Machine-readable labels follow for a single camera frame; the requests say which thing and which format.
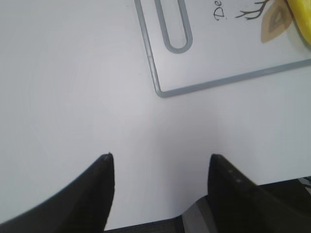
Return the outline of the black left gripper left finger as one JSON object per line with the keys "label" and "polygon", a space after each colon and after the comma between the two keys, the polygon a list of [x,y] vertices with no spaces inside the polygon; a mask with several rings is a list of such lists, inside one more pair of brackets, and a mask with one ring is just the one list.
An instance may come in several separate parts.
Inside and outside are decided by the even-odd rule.
{"label": "black left gripper left finger", "polygon": [[101,155],[61,191],[0,225],[2,233],[102,233],[115,193],[114,158]]}

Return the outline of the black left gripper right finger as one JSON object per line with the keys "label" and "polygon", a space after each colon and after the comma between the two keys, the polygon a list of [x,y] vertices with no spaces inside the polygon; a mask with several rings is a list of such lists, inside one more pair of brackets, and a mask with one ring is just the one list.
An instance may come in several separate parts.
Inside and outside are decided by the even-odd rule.
{"label": "black left gripper right finger", "polygon": [[307,189],[299,179],[257,185],[224,156],[210,157],[207,200],[220,233],[309,233]]}

